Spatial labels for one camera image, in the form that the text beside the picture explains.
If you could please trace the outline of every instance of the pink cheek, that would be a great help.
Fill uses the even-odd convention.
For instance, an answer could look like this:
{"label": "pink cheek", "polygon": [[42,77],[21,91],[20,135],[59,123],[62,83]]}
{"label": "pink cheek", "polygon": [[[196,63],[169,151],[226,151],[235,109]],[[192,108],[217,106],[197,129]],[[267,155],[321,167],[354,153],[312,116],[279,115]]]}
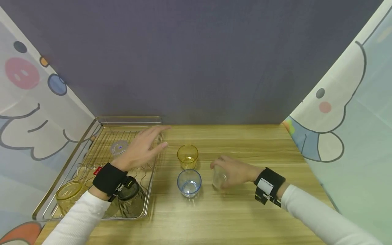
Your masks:
{"label": "pink cheek", "polygon": [[327,101],[323,101],[319,104],[319,109],[322,113],[329,113],[332,110],[332,106]]}
{"label": "pink cheek", "polygon": [[5,62],[8,79],[21,89],[32,89],[40,82],[37,68],[22,58],[10,58]]}

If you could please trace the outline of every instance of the wrist strap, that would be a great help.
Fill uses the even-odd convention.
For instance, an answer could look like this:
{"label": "wrist strap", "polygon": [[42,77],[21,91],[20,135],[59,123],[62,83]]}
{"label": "wrist strap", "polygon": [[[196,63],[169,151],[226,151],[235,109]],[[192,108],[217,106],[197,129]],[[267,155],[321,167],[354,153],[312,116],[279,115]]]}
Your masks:
{"label": "wrist strap", "polygon": [[127,180],[127,173],[107,163],[95,176],[93,185],[107,196],[113,196],[119,185]]}
{"label": "wrist strap", "polygon": [[265,168],[253,182],[257,186],[254,198],[262,204],[266,204],[267,200],[270,200],[280,207],[276,194],[285,181],[283,176]]}

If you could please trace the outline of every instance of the hand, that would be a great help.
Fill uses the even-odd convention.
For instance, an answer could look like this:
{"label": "hand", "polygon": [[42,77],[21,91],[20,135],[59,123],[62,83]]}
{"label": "hand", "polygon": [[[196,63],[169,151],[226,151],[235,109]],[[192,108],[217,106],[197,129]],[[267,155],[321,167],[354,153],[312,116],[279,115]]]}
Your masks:
{"label": "hand", "polygon": [[249,165],[228,156],[220,156],[210,164],[213,169],[215,165],[221,166],[226,171],[227,180],[221,188],[229,188],[248,181],[255,181],[264,168]]}
{"label": "hand", "polygon": [[155,126],[140,132],[132,140],[127,150],[114,159],[111,165],[122,171],[130,171],[133,168],[143,166],[169,145],[167,142],[163,142],[151,149],[151,145],[158,134],[170,128],[170,126]]}

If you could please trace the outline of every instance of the red label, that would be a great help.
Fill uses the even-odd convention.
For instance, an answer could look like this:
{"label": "red label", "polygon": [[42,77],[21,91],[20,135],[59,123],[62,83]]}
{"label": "red label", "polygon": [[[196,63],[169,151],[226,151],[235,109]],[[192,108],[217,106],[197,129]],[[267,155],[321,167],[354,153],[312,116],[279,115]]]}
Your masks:
{"label": "red label", "polygon": [[99,171],[101,171],[102,167],[98,167],[97,170],[95,170],[94,175],[97,175]]}

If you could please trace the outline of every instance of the cartoon character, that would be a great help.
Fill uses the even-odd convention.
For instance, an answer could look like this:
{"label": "cartoon character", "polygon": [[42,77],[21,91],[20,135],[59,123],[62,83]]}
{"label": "cartoon character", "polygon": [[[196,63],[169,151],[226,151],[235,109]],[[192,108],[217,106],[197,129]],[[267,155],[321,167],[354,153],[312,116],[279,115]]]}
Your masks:
{"label": "cartoon character", "polygon": [[[7,29],[0,24],[0,32]],[[9,50],[0,50],[0,145],[28,149],[34,160],[49,158],[69,142],[79,142],[93,116],[43,58],[40,63],[27,47],[5,35]]]}
{"label": "cartoon character", "polygon": [[38,222],[23,223],[0,238],[0,245],[33,245],[41,232]]}
{"label": "cartoon character", "polygon": [[344,144],[333,131],[344,121],[365,70],[365,51],[353,42],[283,122],[305,158],[332,162],[342,156]]}

